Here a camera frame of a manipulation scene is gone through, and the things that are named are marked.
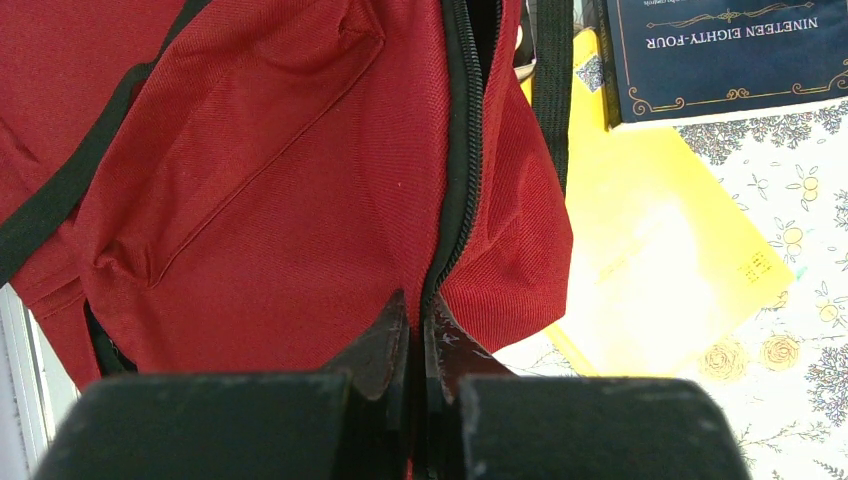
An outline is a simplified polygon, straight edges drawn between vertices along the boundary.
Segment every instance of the white floral fabric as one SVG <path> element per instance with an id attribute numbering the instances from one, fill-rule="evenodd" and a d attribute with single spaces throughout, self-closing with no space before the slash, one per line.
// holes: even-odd
<path id="1" fill-rule="evenodd" d="M 722 407 L 754 479 L 848 480 L 848 101 L 678 132 L 796 277 L 680 375 Z M 495 356 L 575 374 L 544 333 Z"/>

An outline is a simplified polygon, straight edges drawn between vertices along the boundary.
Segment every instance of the dark blue book cover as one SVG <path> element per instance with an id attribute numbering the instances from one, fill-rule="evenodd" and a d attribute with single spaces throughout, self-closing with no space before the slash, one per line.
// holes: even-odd
<path id="1" fill-rule="evenodd" d="M 848 96 L 846 0 L 597 0 L 596 7 L 605 78 L 617 87 L 609 88 L 613 126 L 751 116 Z"/>

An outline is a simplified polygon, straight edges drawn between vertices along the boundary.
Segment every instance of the book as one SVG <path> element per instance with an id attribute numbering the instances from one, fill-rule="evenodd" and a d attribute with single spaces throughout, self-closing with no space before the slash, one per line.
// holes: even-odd
<path id="1" fill-rule="evenodd" d="M 605 128 L 600 63 L 598 37 L 584 30 L 574 39 L 568 303 L 546 333 L 584 375 L 673 375 L 794 277 L 675 129 Z"/>
<path id="2" fill-rule="evenodd" d="M 845 0 L 594 2 L 613 128 L 797 113 L 848 96 Z"/>

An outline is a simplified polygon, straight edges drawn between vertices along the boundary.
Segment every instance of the white surface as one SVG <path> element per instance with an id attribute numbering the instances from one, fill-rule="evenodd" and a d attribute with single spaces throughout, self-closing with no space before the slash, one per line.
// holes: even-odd
<path id="1" fill-rule="evenodd" d="M 0 289 L 0 480 L 34 472 L 77 391 L 32 315 Z"/>
<path id="2" fill-rule="evenodd" d="M 754 480 L 848 479 L 848 100 L 678 131 L 796 277 L 679 374 L 722 408 Z M 544 334 L 495 357 L 575 374 Z"/>

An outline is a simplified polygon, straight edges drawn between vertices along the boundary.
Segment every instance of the book title text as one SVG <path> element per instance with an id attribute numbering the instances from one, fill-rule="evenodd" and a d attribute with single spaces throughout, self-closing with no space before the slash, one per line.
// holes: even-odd
<path id="1" fill-rule="evenodd" d="M 762 37 L 764 35 L 777 35 L 779 33 L 809 30 L 818 27 L 818 17 L 813 17 L 794 20 L 791 22 L 763 23 L 744 28 L 726 28 L 722 30 L 671 35 L 668 37 L 646 38 L 645 41 L 647 42 L 647 47 L 649 49 L 681 47 L 684 45 L 697 45 L 700 43 L 723 42 L 726 40 L 738 40 L 741 38 Z"/>

